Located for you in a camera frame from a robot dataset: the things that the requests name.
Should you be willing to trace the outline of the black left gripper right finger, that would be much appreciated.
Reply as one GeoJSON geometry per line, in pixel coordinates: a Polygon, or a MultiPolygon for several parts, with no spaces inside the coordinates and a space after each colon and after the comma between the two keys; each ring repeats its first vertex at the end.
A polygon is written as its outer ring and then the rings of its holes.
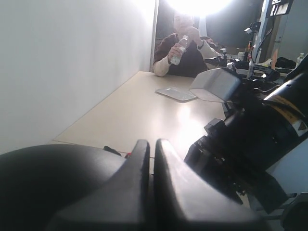
{"type": "Polygon", "coordinates": [[[265,229],[261,217],[202,180],[165,139],[155,146],[154,195],[160,231],[265,229]]]}

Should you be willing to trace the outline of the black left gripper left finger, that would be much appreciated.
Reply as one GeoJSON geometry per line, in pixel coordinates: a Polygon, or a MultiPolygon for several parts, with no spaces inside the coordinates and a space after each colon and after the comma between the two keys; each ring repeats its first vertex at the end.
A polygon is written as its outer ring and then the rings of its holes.
{"type": "Polygon", "coordinates": [[[143,231],[149,184],[150,145],[138,140],[130,158],[92,194],[60,210],[53,231],[143,231]]]}

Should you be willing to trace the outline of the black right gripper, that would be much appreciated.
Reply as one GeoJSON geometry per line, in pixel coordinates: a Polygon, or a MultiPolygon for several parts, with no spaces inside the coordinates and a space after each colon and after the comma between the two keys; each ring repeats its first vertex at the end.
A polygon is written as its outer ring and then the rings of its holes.
{"type": "Polygon", "coordinates": [[[245,152],[252,127],[243,117],[214,118],[184,158],[203,180],[239,204],[255,180],[255,164],[245,152]]]}

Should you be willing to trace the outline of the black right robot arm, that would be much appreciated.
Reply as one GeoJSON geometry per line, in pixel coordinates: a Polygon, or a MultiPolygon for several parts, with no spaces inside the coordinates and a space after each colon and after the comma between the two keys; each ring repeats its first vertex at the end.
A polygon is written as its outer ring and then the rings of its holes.
{"type": "Polygon", "coordinates": [[[253,195],[266,210],[288,196],[267,170],[308,137],[308,60],[261,99],[257,82],[225,67],[202,72],[190,86],[199,99],[222,103],[185,157],[188,166],[226,196],[253,195]]]}

